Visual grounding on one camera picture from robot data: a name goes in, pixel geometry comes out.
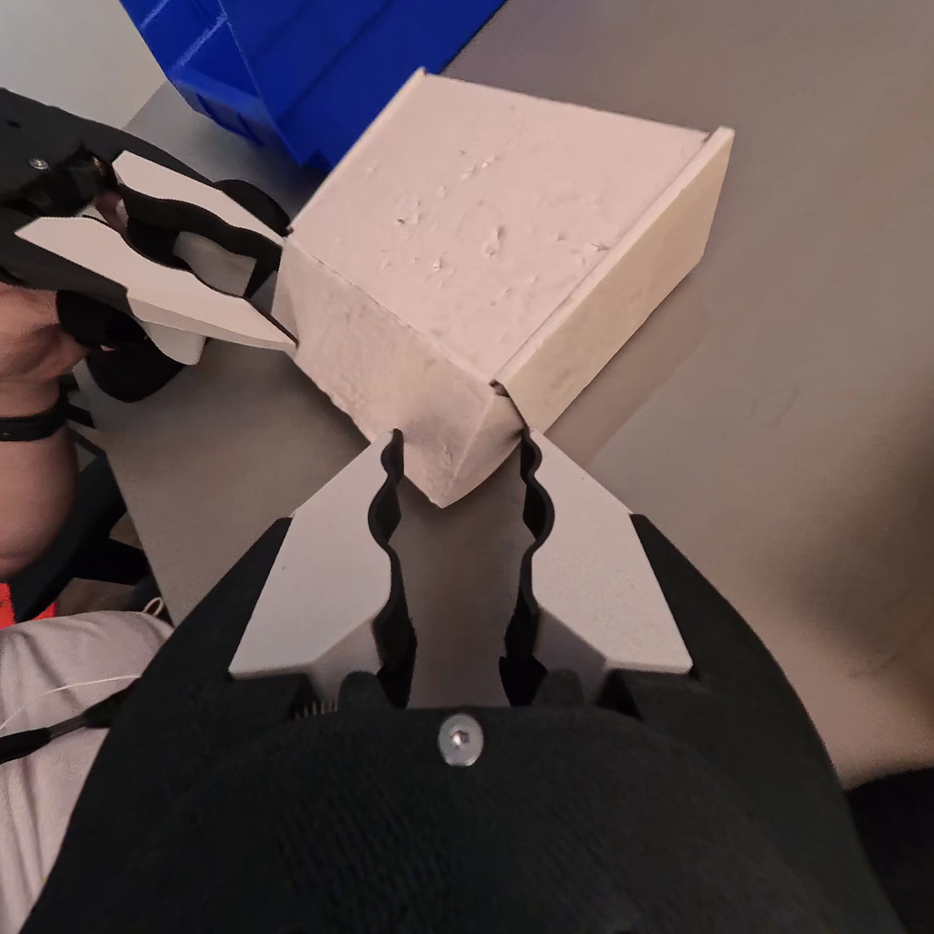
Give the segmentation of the person's left hand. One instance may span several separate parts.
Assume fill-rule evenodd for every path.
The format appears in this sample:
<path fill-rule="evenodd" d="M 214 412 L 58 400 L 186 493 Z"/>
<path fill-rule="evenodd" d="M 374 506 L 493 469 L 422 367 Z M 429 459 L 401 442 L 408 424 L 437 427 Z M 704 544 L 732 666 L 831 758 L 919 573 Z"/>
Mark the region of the person's left hand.
<path fill-rule="evenodd" d="M 1 285 L 1 416 L 50 410 L 87 350 L 62 329 L 54 292 Z"/>

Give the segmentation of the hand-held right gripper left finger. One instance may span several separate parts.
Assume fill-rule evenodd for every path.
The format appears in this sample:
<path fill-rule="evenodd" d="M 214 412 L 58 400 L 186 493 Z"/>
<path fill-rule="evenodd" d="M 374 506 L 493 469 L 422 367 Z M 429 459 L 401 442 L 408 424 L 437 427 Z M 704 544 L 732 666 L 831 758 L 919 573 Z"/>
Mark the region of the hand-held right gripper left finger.
<path fill-rule="evenodd" d="M 391 705 L 408 705 L 417 639 L 391 545 L 403 476 L 403 433 L 383 431 L 290 515 L 233 679 L 298 674 L 336 702 L 348 675 L 367 672 Z"/>

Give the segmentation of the blue plastic bin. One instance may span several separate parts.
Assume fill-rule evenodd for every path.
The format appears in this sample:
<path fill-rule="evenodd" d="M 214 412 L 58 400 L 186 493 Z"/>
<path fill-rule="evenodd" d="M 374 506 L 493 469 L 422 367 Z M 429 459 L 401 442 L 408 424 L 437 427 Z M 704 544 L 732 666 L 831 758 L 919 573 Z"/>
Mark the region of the blue plastic bin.
<path fill-rule="evenodd" d="M 337 165 L 414 72 L 443 71 L 503 1 L 122 1 L 197 113 L 300 166 Z"/>

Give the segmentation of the person's white clothing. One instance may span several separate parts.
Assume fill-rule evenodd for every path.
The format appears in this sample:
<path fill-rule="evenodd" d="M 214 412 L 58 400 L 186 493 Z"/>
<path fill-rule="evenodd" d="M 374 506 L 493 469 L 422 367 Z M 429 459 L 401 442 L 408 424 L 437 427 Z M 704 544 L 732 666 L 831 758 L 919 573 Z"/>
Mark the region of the person's white clothing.
<path fill-rule="evenodd" d="M 77 717 L 145 671 L 173 627 L 101 611 L 2 630 L 1 736 Z M 1 767 L 1 931 L 18 932 L 58 856 L 105 730 L 81 729 Z"/>

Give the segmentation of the person's left forearm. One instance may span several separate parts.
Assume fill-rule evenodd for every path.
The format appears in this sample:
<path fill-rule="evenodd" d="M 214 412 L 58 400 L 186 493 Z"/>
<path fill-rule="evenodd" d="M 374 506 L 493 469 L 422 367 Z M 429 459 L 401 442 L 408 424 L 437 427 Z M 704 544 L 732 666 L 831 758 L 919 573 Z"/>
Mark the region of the person's left forearm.
<path fill-rule="evenodd" d="M 1 580 L 50 547 L 76 499 L 78 465 L 67 429 L 1 445 Z"/>

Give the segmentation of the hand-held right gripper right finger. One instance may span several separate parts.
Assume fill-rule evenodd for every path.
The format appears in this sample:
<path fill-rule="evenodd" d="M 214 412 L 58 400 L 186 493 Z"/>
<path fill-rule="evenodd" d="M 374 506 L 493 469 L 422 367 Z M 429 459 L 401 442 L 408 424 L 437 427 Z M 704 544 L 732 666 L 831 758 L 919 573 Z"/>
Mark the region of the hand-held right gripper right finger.
<path fill-rule="evenodd" d="M 689 674 L 631 510 L 539 431 L 522 434 L 520 477 L 531 542 L 500 658 L 509 705 L 532 704 L 555 671 L 573 674 L 586 702 L 616 671 Z"/>

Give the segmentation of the black wristband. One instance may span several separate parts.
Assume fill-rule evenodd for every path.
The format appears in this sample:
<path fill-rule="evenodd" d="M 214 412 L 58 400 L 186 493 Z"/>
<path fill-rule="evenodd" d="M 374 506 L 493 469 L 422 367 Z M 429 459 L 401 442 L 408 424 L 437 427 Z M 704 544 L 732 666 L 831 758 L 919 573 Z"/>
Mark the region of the black wristband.
<path fill-rule="evenodd" d="M 68 420 L 69 401 L 67 395 L 59 398 L 49 408 L 35 414 L 1 417 L 1 443 L 25 444 L 53 437 Z"/>

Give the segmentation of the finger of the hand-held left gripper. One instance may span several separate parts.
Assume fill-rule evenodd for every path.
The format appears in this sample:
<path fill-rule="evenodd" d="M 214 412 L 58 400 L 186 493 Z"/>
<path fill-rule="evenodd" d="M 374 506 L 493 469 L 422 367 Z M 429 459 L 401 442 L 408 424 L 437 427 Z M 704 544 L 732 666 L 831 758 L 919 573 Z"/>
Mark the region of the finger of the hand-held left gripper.
<path fill-rule="evenodd" d="M 157 348 L 184 365 L 196 364 L 207 338 L 282 351 L 294 340 L 245 299 L 207 286 L 190 272 L 155 263 L 104 222 L 89 216 L 40 217 L 17 237 L 123 286 L 128 305 Z"/>
<path fill-rule="evenodd" d="M 129 151 L 114 169 L 132 247 L 223 293 L 272 299 L 288 217 L 269 195 L 241 180 L 200 181 Z"/>

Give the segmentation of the white cardboard mailer box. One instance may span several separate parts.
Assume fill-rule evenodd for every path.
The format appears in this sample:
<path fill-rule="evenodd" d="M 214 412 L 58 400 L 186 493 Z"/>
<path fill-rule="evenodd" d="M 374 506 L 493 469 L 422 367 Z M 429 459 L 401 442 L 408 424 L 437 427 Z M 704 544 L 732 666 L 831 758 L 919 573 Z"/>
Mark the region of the white cardboard mailer box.
<path fill-rule="evenodd" d="M 274 317 L 449 507 L 698 264 L 733 140 L 418 71 L 294 218 Z"/>

